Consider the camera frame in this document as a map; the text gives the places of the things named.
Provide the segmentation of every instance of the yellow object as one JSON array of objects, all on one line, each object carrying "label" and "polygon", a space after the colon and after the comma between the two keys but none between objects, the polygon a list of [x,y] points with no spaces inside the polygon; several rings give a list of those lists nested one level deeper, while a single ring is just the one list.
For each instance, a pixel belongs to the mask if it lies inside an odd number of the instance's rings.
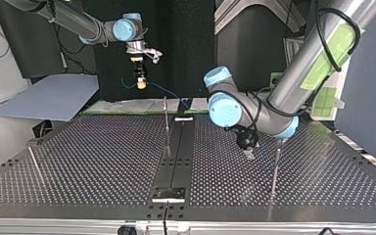
[{"label": "yellow object", "polygon": [[138,82],[137,82],[137,88],[138,88],[139,90],[143,90],[143,89],[145,89],[145,88],[146,88],[146,81],[138,81]]},{"label": "yellow object", "polygon": [[137,62],[137,61],[143,61],[142,57],[130,57],[130,61]]}]

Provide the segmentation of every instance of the metal rod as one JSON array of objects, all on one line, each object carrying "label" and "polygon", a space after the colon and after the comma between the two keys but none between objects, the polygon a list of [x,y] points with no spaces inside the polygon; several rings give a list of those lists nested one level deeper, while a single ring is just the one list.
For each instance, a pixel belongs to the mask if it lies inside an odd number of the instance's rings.
[{"label": "metal rod", "polygon": [[[28,0],[6,0],[12,6],[22,10],[30,11],[37,8],[41,3],[33,2]],[[65,27],[66,29],[76,33],[77,35],[85,38],[92,39],[99,34],[99,28],[94,20],[88,15],[78,12],[73,9],[67,3],[61,2],[59,0],[54,0],[56,17],[55,23]],[[51,20],[52,16],[48,12],[47,8],[44,7],[37,12],[40,16]]]},{"label": "metal rod", "polygon": [[279,161],[280,161],[280,152],[281,147],[276,149],[276,156],[274,159],[274,172],[273,172],[273,180],[271,182],[271,196],[273,197],[276,194],[276,183],[277,183],[277,171],[279,169]]},{"label": "metal rod", "polygon": [[169,136],[169,120],[167,119],[167,100],[166,96],[164,97],[164,121],[166,124],[166,134]]},{"label": "metal rod", "polygon": [[[334,0],[329,5],[338,9],[352,18],[360,28],[365,28],[376,16],[376,0]],[[328,41],[334,35],[336,29],[344,21],[333,14],[324,14],[321,17],[325,38]],[[314,27],[305,44],[300,49],[291,65],[283,73],[283,77],[268,97],[268,101],[279,111],[293,114],[299,110],[307,100],[312,90],[302,89],[310,70],[323,52],[323,47]]]},{"label": "metal rod", "polygon": [[35,165],[35,167],[39,168],[39,164],[38,164],[38,162],[36,161],[36,158],[35,158],[35,155],[34,155],[34,153],[33,153],[32,147],[29,146],[29,147],[28,147],[28,150],[29,150],[29,153],[30,153],[30,155],[31,155],[31,157],[32,157],[33,164]]}]

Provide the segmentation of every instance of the gray cardboard sheet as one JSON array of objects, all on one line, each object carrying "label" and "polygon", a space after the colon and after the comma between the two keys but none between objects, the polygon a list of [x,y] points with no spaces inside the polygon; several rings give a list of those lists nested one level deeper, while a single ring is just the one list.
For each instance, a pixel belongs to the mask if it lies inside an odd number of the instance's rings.
[{"label": "gray cardboard sheet", "polygon": [[68,121],[98,89],[95,75],[50,75],[5,102],[0,116]]}]

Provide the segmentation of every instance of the perforated metal table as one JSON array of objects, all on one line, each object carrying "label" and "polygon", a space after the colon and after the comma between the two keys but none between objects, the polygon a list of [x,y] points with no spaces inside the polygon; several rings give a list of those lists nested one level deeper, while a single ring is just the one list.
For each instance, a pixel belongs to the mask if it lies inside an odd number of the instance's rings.
[{"label": "perforated metal table", "polygon": [[[0,166],[0,218],[376,223],[376,167],[316,121],[284,144],[260,135],[249,161],[208,116],[85,116]],[[185,202],[154,204],[157,188]]]}]

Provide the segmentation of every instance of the robotic arm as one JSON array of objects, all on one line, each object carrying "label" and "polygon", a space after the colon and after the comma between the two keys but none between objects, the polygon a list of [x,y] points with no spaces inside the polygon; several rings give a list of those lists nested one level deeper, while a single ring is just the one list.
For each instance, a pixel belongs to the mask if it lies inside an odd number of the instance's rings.
[{"label": "robotic arm", "polygon": [[146,48],[144,34],[148,28],[142,25],[138,13],[123,14],[118,21],[100,22],[86,13],[78,12],[68,4],[59,0],[6,0],[12,6],[46,18],[49,23],[56,23],[74,32],[85,44],[95,45],[123,41],[127,45],[127,53],[134,64],[134,76],[139,89],[146,87],[146,57],[156,64],[162,53],[152,48]]},{"label": "robotic arm", "polygon": [[316,14],[317,28],[305,39],[267,100],[254,100],[240,93],[227,67],[218,67],[205,75],[204,82],[211,93],[211,120],[233,129],[243,150],[251,151],[257,145],[257,130],[281,139],[294,135],[302,104],[316,95],[334,71],[340,70],[336,64],[341,66],[350,57],[360,28],[376,16],[376,0],[333,0],[327,8],[316,9]]}]

